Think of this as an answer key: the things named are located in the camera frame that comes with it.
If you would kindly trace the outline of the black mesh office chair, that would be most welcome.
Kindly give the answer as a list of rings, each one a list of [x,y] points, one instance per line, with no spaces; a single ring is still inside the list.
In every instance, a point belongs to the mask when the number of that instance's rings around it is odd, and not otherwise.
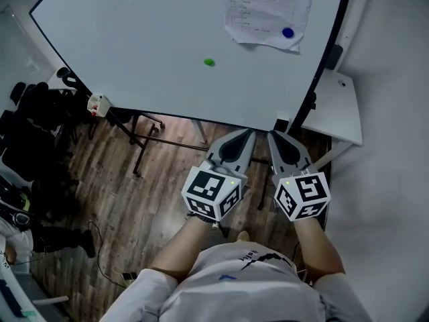
[[[159,133],[160,130],[164,130],[166,128],[165,123],[162,120],[158,119],[157,117],[154,117],[153,115],[150,115],[150,114],[147,114],[147,113],[145,114],[145,117],[147,119],[150,119],[150,120],[153,121],[151,129],[149,131],[149,135],[150,136],[152,134],[154,134],[154,133]]]

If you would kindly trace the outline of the person's right forearm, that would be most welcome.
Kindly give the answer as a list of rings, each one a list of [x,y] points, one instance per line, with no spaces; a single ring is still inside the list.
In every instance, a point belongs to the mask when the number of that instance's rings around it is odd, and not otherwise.
[[[294,228],[300,242],[304,265],[312,283],[323,276],[345,274],[341,257],[317,219],[295,221]]]

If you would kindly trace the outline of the white printed paper sheet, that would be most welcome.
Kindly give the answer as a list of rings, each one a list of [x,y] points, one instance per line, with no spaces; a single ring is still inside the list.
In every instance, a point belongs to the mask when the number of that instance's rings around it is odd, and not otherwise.
[[[239,44],[257,44],[298,53],[312,0],[223,0],[225,30]],[[292,28],[292,39],[282,30]]]

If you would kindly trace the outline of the white box with red button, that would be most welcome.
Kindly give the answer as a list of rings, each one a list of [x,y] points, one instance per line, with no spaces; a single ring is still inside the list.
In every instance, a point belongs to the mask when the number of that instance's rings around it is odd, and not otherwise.
[[[106,117],[111,104],[109,100],[103,95],[91,95],[88,99],[87,109],[92,116],[95,117]]]

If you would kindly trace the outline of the white desk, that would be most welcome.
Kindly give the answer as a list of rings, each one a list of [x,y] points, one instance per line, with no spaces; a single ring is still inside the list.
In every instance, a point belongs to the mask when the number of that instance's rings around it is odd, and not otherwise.
[[[59,68],[55,74],[48,81],[50,89],[58,90],[78,90],[79,83],[77,82],[76,75],[68,68],[63,66]]]
[[[325,70],[315,89],[316,108],[302,127],[330,136],[331,149],[314,165],[321,169],[351,146],[362,146],[361,119],[353,80],[341,73]]]
[[[207,136],[205,133],[205,130],[202,126],[202,122],[196,119],[192,119],[191,123],[193,125],[193,128],[195,130],[195,133],[200,141],[200,143],[202,144],[206,144],[207,143]]]
[[[5,259],[0,260],[0,279],[7,283],[23,311],[35,311],[36,318],[16,317],[0,292],[0,322],[65,322],[69,318],[54,305],[69,300],[68,296],[49,298],[39,287],[31,273],[29,264],[10,266]]]

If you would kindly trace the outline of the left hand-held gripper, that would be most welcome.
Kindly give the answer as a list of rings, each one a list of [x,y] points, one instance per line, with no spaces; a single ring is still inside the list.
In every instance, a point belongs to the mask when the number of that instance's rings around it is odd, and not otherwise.
[[[240,203],[255,142],[256,133],[252,129],[240,129],[211,145],[207,156],[210,160],[190,169],[182,189],[189,212],[219,222]]]

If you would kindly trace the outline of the person's left forearm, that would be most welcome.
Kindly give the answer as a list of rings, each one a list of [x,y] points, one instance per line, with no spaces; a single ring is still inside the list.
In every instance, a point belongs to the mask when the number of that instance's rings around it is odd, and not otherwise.
[[[182,282],[191,271],[212,229],[212,223],[189,217],[180,230],[156,255],[149,269]]]

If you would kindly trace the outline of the black whiteboard eraser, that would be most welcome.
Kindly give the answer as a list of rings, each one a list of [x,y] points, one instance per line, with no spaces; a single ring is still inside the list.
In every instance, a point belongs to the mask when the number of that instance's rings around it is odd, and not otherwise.
[[[276,117],[275,125],[273,127],[274,130],[280,132],[287,132],[290,124],[290,116],[288,113],[284,113],[280,111]]]

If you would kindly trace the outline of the cluster of black office chairs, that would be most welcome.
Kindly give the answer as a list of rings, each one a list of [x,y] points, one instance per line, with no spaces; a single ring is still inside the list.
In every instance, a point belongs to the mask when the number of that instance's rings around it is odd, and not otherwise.
[[[10,95],[15,111],[0,115],[0,162],[30,183],[12,184],[29,191],[36,220],[60,221],[78,209],[79,181],[63,161],[72,157],[69,147],[78,142],[78,126],[87,124],[92,139],[96,123],[86,108],[89,92],[76,79],[76,91],[50,89],[45,82],[17,83]]]

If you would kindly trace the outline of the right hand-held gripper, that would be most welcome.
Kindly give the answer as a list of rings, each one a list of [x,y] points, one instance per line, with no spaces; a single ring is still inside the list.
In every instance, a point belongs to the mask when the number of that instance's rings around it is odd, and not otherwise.
[[[270,131],[267,140],[274,172],[275,206],[289,221],[319,216],[331,200],[325,174],[312,165],[306,147],[288,134]]]

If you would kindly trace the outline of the person's white t-shirt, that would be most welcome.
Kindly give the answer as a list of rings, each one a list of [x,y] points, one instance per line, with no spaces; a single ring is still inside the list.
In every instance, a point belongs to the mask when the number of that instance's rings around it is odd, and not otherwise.
[[[201,252],[178,282],[142,270],[100,322],[371,322],[344,274],[309,285],[285,256],[254,242]]]

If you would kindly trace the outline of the dark flat device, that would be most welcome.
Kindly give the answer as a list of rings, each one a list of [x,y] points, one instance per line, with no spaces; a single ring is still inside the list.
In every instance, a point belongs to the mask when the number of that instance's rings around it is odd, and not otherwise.
[[[7,286],[7,283],[0,279],[0,292],[3,295],[3,298],[5,299],[7,305],[11,309],[12,313],[19,318],[24,318],[23,313],[21,312],[21,306],[15,299],[13,293]]]

